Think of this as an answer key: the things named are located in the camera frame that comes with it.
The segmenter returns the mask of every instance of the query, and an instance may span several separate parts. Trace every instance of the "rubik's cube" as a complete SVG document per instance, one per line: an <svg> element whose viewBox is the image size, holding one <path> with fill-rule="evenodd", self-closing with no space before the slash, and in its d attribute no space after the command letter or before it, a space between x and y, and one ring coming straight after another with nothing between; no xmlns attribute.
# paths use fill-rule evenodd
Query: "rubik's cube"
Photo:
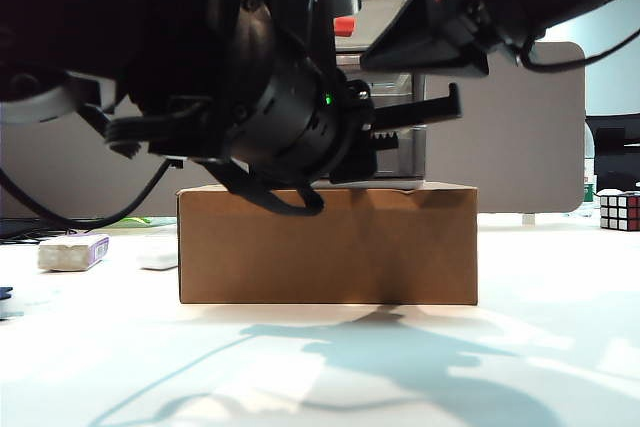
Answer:
<svg viewBox="0 0 640 427"><path fill-rule="evenodd" d="M601 196L600 227L640 231L640 192Z"/></svg>

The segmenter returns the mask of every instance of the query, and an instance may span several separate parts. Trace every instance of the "white eraser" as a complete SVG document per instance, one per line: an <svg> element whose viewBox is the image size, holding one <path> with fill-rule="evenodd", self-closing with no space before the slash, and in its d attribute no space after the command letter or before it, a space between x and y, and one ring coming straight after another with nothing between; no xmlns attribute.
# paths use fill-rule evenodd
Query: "white eraser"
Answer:
<svg viewBox="0 0 640 427"><path fill-rule="evenodd" d="M88 270L109 249L106 234L63 235L45 240L38 246L38 267L43 270L77 272Z"/></svg>

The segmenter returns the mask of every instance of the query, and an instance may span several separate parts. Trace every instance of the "cardboard box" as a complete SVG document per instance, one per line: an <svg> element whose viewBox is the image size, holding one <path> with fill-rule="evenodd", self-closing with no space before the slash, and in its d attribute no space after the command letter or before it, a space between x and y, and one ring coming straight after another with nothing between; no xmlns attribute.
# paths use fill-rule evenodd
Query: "cardboard box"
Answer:
<svg viewBox="0 0 640 427"><path fill-rule="evenodd" d="M181 301L477 304L476 189L425 183L322 196L321 215L292 218L219 186L181 191Z"/></svg>

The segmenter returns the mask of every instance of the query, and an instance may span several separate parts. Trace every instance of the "white desk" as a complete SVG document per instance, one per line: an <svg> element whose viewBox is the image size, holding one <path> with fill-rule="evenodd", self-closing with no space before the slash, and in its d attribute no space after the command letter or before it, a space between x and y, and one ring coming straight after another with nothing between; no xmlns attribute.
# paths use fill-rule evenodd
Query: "white desk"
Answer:
<svg viewBox="0 0 640 427"><path fill-rule="evenodd" d="M0 425L636 427L640 234L595 223L481 216L479 307L180 305L134 260L170 229L86 273L0 247Z"/></svg>

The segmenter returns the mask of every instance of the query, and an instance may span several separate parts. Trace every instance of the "screw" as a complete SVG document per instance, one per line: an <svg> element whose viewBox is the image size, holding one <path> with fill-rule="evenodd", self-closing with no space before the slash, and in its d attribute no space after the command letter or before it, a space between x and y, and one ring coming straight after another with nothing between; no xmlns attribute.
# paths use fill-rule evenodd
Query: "screw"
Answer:
<svg viewBox="0 0 640 427"><path fill-rule="evenodd" d="M243 0L242 8L248 12L255 12L262 6L262 0Z"/></svg>
<svg viewBox="0 0 640 427"><path fill-rule="evenodd" d="M249 116L249 111L243 104L236 104L231 109L231 115L233 115L236 122L242 122Z"/></svg>

